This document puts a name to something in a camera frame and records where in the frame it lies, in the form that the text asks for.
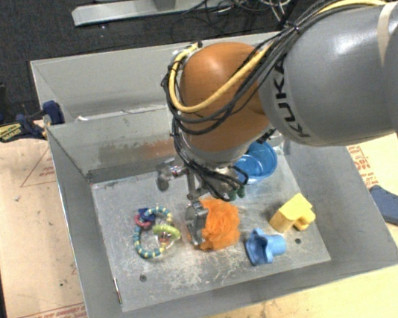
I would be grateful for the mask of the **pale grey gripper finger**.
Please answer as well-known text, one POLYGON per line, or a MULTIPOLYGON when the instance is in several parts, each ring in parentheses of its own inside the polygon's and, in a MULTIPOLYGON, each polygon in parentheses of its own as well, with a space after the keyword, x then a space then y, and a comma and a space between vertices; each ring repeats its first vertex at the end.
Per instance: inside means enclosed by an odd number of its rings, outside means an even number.
POLYGON ((202 231, 205 228, 208 214, 209 210, 206 209, 199 200, 194 201, 186 209, 185 221, 187 229, 191 236, 192 243, 196 247, 204 242, 202 231))

